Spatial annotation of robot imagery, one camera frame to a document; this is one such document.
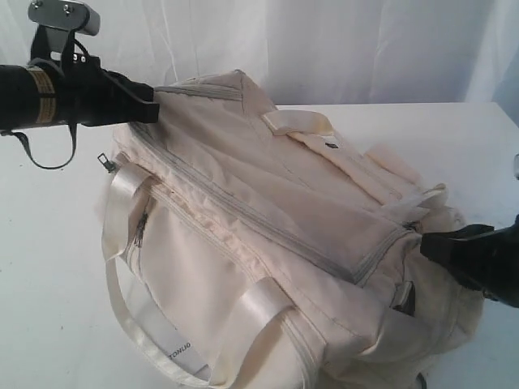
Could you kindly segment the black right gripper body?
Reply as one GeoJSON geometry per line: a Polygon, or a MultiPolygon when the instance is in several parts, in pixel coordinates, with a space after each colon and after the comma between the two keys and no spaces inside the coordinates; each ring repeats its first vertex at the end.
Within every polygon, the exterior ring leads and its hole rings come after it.
{"type": "Polygon", "coordinates": [[[471,224],[458,242],[457,266],[491,300],[518,307],[518,222],[496,229],[471,224]]]}

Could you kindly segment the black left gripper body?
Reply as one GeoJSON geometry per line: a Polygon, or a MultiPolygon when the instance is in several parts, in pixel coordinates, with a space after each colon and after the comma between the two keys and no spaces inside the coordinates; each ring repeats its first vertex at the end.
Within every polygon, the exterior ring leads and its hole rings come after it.
{"type": "Polygon", "coordinates": [[[98,57],[62,56],[60,70],[65,96],[71,101],[69,106],[78,123],[105,126],[120,122],[122,98],[98,57]]]}

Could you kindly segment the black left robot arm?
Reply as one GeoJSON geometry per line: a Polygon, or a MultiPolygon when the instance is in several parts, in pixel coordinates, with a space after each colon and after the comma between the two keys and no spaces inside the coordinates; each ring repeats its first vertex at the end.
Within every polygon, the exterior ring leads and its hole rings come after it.
{"type": "Polygon", "coordinates": [[[76,53],[67,68],[36,58],[1,66],[1,132],[80,124],[156,123],[153,87],[101,67],[98,57],[76,53]]]}

